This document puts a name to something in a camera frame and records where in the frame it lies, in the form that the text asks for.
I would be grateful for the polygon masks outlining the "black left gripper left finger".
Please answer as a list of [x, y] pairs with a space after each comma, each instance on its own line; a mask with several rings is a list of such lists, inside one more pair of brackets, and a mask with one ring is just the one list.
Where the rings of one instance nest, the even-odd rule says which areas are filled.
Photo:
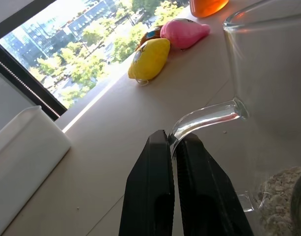
[[128, 175], [119, 236], [172, 236], [174, 180], [164, 130], [151, 134]]

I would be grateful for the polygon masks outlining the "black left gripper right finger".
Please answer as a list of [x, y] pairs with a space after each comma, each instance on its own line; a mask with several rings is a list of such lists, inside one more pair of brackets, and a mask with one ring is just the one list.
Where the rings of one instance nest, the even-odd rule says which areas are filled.
[[233, 184], [193, 133], [177, 146], [184, 236], [254, 236]]

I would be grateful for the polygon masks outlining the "clear glass pitcher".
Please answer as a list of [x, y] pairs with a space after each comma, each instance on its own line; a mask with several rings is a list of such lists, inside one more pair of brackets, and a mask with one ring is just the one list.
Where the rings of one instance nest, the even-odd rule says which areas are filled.
[[[231, 100], [182, 117], [168, 140], [178, 144], [207, 126], [245, 121], [247, 189], [237, 194], [254, 236], [265, 236], [256, 194], [285, 169], [301, 167], [301, 0], [260, 0], [223, 22], [234, 86]], [[301, 177], [291, 219], [301, 236]]]

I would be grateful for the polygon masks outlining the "oatmeal flakes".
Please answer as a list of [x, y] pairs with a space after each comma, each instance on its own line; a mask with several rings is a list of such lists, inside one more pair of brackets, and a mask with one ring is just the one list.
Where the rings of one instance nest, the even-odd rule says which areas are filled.
[[291, 199], [301, 167], [285, 169], [262, 183], [256, 194], [265, 236], [298, 236], [291, 219]]

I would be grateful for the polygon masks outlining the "yellow plush toy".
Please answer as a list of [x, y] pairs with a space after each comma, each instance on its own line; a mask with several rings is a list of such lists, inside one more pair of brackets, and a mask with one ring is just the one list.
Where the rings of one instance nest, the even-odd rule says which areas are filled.
[[150, 39], [135, 52], [128, 69], [128, 77], [140, 85], [148, 84], [163, 69], [170, 51], [170, 41], [165, 38]]

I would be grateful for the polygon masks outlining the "white rectangular plastic container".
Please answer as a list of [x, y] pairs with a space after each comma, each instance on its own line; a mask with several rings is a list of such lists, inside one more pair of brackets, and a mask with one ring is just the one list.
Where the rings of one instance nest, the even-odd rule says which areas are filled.
[[0, 130], [0, 235], [70, 147], [41, 106], [22, 110]]

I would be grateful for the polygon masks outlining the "brown plush toy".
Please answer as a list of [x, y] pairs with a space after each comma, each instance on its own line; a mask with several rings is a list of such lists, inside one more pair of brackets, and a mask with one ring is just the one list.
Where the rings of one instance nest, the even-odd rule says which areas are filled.
[[136, 47], [136, 50], [141, 47], [146, 41], [150, 40], [150, 39], [157, 39], [160, 38], [160, 33], [161, 33], [161, 29], [162, 29], [163, 25], [159, 25], [159, 26], [154, 26], [152, 28], [150, 28], [145, 34], [144, 36], [141, 38], [139, 44]]

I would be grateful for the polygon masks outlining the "pink plush toy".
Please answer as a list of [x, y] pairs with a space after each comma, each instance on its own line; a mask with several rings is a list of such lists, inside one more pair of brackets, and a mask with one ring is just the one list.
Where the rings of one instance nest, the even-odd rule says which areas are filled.
[[178, 49], [187, 49], [210, 34], [210, 26], [199, 24], [186, 18], [179, 18], [165, 23], [160, 37], [170, 41]]

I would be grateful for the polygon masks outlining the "orange translucent cup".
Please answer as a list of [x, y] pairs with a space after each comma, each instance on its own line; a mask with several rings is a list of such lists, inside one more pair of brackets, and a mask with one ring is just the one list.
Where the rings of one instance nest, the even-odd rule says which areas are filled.
[[203, 18], [220, 11], [228, 2], [229, 0], [190, 0], [190, 10], [193, 16]]

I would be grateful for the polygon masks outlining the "black window frame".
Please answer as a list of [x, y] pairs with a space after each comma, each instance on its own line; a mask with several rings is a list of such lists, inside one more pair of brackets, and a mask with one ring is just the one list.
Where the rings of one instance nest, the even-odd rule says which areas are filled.
[[[56, 0], [0, 0], [0, 39]], [[52, 119], [67, 109], [0, 45], [0, 74]]]

